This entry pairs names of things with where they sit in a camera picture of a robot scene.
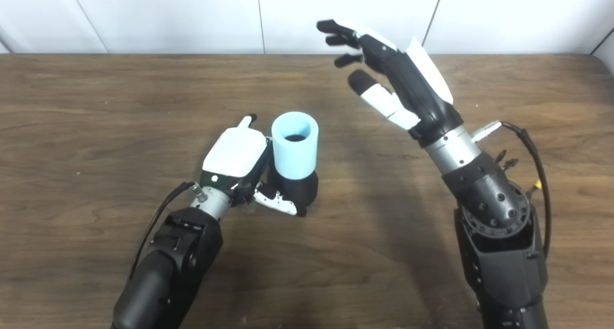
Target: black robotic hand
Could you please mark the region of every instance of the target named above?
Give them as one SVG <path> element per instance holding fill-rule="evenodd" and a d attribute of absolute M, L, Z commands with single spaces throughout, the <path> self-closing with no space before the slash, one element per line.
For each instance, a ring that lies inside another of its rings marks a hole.
<path fill-rule="evenodd" d="M 461 260 L 484 327 L 547 329 L 542 293 L 548 280 L 550 196 L 537 148 L 527 132 L 495 121 L 470 135 L 452 106 L 443 76 L 415 39 L 400 51 L 379 34 L 348 23 L 320 21 L 318 29 L 333 34 L 326 39 L 329 45 L 362 50 L 357 56 L 341 56 L 336 67 L 362 61 L 387 76 L 396 93 L 389 93 L 362 70 L 349 75 L 348 82 L 386 119 L 409 131 L 458 201 L 454 222 Z M 546 208 L 544 244 L 529 196 L 508 180 L 506 167 L 476 145 L 500 126 L 513 130 L 535 161 Z"/>
<path fill-rule="evenodd" d="M 388 77 L 396 93 L 387 93 L 362 70 L 354 71 L 348 82 L 358 95 L 386 118 L 408 130 L 421 147 L 432 144 L 463 124 L 452 106 L 448 85 L 416 39 L 406 51 L 401 51 L 380 34 L 349 23 L 320 21 L 318 30 L 331 34 L 326 38 L 329 45 L 348 45 L 362 51 L 359 55 L 346 54 L 337 58 L 336 67 L 364 61 L 375 72 Z M 402 117 L 392 117 L 399 110 Z"/>
<path fill-rule="evenodd" d="M 231 207 L 261 203 L 304 216 L 307 210 L 260 181 L 272 160 L 272 141 L 250 128 L 256 115 L 219 137 L 202 163 L 199 182 L 182 183 L 155 213 L 141 239 L 129 279 L 113 311 L 112 329 L 177 329 L 202 278 L 222 247 L 222 218 Z M 173 211 L 141 251 L 166 205 L 191 189 L 190 207 Z"/>

